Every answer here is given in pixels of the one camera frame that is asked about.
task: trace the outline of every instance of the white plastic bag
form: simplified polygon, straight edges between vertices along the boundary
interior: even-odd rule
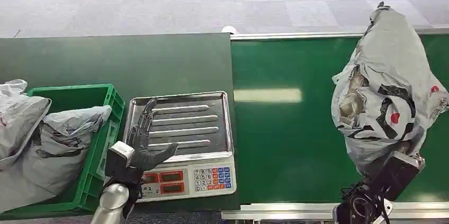
[[[449,94],[430,71],[421,40],[405,16],[383,6],[371,14],[336,84],[331,113],[345,136],[359,173],[389,154],[395,144],[412,140],[419,152],[426,130],[449,104]]]
[[[0,171],[17,160],[50,108],[49,99],[22,94],[26,86],[21,79],[0,85]]]

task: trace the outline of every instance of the red logo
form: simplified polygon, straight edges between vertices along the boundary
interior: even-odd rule
[[[392,123],[398,124],[398,122],[399,122],[399,117],[400,117],[400,116],[401,116],[401,115],[400,115],[399,113],[391,114],[391,116],[390,116],[391,122],[392,122]]]
[[[434,85],[433,87],[432,87],[432,89],[430,89],[433,93],[435,93],[435,92],[438,92],[439,91],[439,88],[438,88],[438,86],[436,86],[436,85]]]

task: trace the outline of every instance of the green plastic crate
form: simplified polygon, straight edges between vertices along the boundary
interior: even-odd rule
[[[53,199],[4,212],[0,220],[91,214],[98,206],[104,182],[107,149],[117,141],[125,109],[123,99],[112,84],[39,87],[31,89],[28,96],[50,98],[50,113],[103,105],[110,105],[112,112],[93,134],[83,170],[67,190]]]

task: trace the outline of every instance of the cable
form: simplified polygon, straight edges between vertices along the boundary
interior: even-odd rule
[[[365,224],[370,224],[373,217],[376,218],[379,216],[382,216],[384,218],[386,224],[390,224],[390,219],[388,218],[388,214],[384,205],[385,195],[388,191],[388,188],[382,187],[380,193],[375,196],[368,195],[368,191],[362,189],[361,187],[352,187],[351,189],[349,189],[348,187],[343,187],[341,189],[341,192],[343,194],[346,194],[350,190],[353,190],[353,193],[346,200],[350,200],[351,198],[353,199],[352,207],[359,216],[364,217]],[[364,208],[365,214],[359,212],[357,208],[358,205]]]

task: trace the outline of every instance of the robotic hand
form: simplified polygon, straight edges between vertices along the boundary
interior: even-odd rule
[[[400,142],[387,159],[379,158],[373,163],[369,176],[342,189],[343,203],[334,208],[336,223],[390,223],[393,201],[426,165],[422,157],[407,155],[410,148],[410,142]]]
[[[156,99],[150,100],[140,118],[131,129],[131,146],[118,141],[108,149],[105,174],[110,179],[104,185],[100,205],[94,213],[92,224],[122,224],[130,215],[136,201],[142,197],[142,175],[172,157],[177,143],[166,150],[152,154],[147,148],[149,131],[155,112]]]

